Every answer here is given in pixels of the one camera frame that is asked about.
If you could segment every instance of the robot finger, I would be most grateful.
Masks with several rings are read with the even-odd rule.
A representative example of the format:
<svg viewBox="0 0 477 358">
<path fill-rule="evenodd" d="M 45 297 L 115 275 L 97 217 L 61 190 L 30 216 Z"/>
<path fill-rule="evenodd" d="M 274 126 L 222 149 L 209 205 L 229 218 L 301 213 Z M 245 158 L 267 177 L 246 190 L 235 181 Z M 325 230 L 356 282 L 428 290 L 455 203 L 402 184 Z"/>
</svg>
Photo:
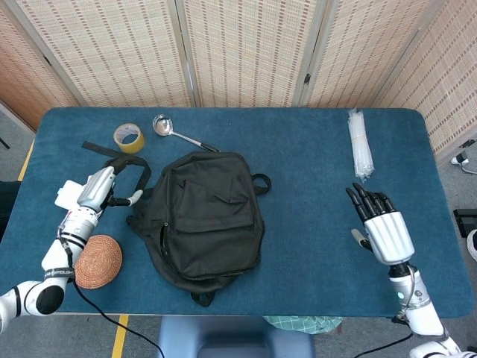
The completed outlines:
<svg viewBox="0 0 477 358">
<path fill-rule="evenodd" d="M 390 198 L 383 192 L 377 192 L 379 200 L 384 204 L 387 213 L 393 213 L 396 211 L 393 203 L 391 202 Z"/>
<path fill-rule="evenodd" d="M 346 188 L 346 193 L 350 196 L 359 218 L 364 223 L 370 218 L 370 214 L 366 211 L 366 208 L 361 203 L 361 200 L 351 188 Z"/>
<path fill-rule="evenodd" d="M 364 207 L 366 207 L 367 211 L 369 212 L 370 217 L 374 218 L 375 216 L 378 216 L 376 206 L 371 201 L 371 198 L 367 194 L 367 191 L 364 190 L 364 188 L 361 185 L 359 185 L 358 183 L 353 183 L 353 186 L 355 187 L 359 196 L 361 196 L 361 200 L 363 201 L 363 205 L 364 205 Z"/>
<path fill-rule="evenodd" d="M 379 199 L 379 196 L 376 195 L 375 192 L 367 192 L 367 194 L 371 197 L 373 204 L 376 206 L 378 215 L 386 214 L 385 204 Z"/>
</svg>

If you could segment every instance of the white device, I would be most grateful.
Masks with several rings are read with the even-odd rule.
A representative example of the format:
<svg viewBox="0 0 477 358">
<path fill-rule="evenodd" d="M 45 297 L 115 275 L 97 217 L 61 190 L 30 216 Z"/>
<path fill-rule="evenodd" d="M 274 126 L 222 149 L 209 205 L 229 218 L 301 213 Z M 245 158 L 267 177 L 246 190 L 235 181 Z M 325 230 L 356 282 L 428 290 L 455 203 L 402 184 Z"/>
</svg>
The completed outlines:
<svg viewBox="0 0 477 358">
<path fill-rule="evenodd" d="M 385 194 L 368 192 L 357 183 L 353 186 L 358 195 L 351 188 L 347 193 L 367 232 L 365 237 L 353 229 L 353 237 L 379 262 L 390 266 L 389 279 L 401 306 L 396 319 L 407 324 L 416 336 L 432 340 L 412 349 L 409 357 L 477 358 L 477 353 L 461 352 L 449 336 L 419 271 L 410 264 L 414 246 L 401 213 Z"/>
<path fill-rule="evenodd" d="M 107 166 L 90 176 L 86 185 L 68 180 L 59 190 L 55 204 L 69 211 L 58 226 L 57 237 L 42 260 L 45 272 L 43 281 L 20 283 L 0 297 L 0 333 L 7 329 L 15 317 L 50 315 L 60 308 L 67 283 L 75 279 L 75 263 L 91 232 L 98 225 L 98 217 L 103 210 L 107 206 L 131 206 L 142 195 L 142 190 L 138 189 L 129 198 L 113 197 L 116 175 L 130 161 L 131 157 L 111 160 Z"/>
</svg>

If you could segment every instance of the round rattan mat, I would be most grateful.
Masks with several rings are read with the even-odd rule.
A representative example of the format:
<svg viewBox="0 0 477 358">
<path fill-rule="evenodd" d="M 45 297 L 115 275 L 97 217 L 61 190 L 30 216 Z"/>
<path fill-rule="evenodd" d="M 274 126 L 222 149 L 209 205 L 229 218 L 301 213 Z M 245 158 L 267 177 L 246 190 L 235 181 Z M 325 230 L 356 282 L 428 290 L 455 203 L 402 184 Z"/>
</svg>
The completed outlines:
<svg viewBox="0 0 477 358">
<path fill-rule="evenodd" d="M 102 287 L 117 276 L 121 264 L 121 248 L 112 237 L 91 236 L 76 262 L 76 283 L 84 289 Z"/>
</svg>

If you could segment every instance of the blue table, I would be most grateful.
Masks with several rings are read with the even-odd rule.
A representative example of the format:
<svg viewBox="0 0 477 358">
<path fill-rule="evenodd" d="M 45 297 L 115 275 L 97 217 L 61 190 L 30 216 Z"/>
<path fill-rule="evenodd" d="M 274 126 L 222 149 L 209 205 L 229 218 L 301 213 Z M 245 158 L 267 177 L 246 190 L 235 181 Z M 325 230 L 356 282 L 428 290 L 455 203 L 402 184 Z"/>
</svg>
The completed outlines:
<svg viewBox="0 0 477 358">
<path fill-rule="evenodd" d="M 144 242 L 127 226 L 130 208 L 105 211 L 96 233 L 116 238 L 124 264 L 107 286 L 86 295 L 109 313 L 210 315 L 392 316 L 398 308 L 388 268 L 350 235 L 361 227 L 344 189 L 356 181 L 343 109 L 58 108 L 46 113 L 10 224 L 0 244 L 0 292 L 41 280 L 41 260 L 65 210 L 54 206 L 68 179 L 84 183 L 108 159 L 81 148 L 84 140 L 115 148 L 114 129 L 136 123 L 146 138 L 138 153 L 152 168 L 196 147 L 157 136 L 152 118 L 164 113 L 179 133 L 223 151 L 236 151 L 273 189 L 259 198 L 266 234 L 262 262 L 222 289 L 208 308 L 155 271 Z M 423 118 L 403 109 L 365 109 L 376 171 L 366 183 L 384 191 L 408 224 L 420 268 L 442 317 L 465 315 L 473 294 L 437 175 Z M 130 194 L 140 168 L 117 177 L 117 196 Z M 63 312 L 92 312 L 69 287 Z"/>
</svg>

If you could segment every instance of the gray floor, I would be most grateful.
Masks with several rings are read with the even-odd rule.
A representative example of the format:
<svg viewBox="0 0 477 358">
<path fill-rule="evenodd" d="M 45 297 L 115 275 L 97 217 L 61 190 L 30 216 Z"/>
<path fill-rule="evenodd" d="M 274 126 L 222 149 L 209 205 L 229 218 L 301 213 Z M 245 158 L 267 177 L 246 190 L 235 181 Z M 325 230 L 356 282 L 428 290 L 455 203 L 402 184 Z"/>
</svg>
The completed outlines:
<svg viewBox="0 0 477 358">
<path fill-rule="evenodd" d="M 0 146 L 0 180 L 15 180 L 28 152 L 31 138 L 0 116 L 0 136 L 12 149 Z M 477 144 L 467 149 L 477 170 Z M 477 208 L 477 175 L 466 175 L 459 168 L 446 164 L 439 169 L 449 202 L 449 211 L 456 208 Z M 477 292 L 477 263 L 467 253 L 463 239 L 458 239 L 469 269 L 474 291 Z M 456 319 L 446 319 L 445 325 L 462 347 L 477 346 L 477 310 Z M 157 341 L 160 319 L 155 316 L 132 316 L 129 327 Z M 383 318 L 346 318 L 341 333 L 315 337 L 317 357 L 354 357 L 356 354 L 388 344 L 407 336 L 406 327 Z M 54 315 L 46 318 L 25 317 L 13 320 L 0 336 L 1 357 L 110 357 L 116 327 L 96 315 Z M 406 357 L 408 351 L 422 343 L 418 338 L 366 357 Z M 123 357 L 156 357 L 155 348 L 141 339 L 126 335 Z"/>
<path fill-rule="evenodd" d="M 10 146 L 6 149 L 0 143 L 0 180 L 16 180 L 34 136 L 0 112 L 0 138 Z"/>
</svg>

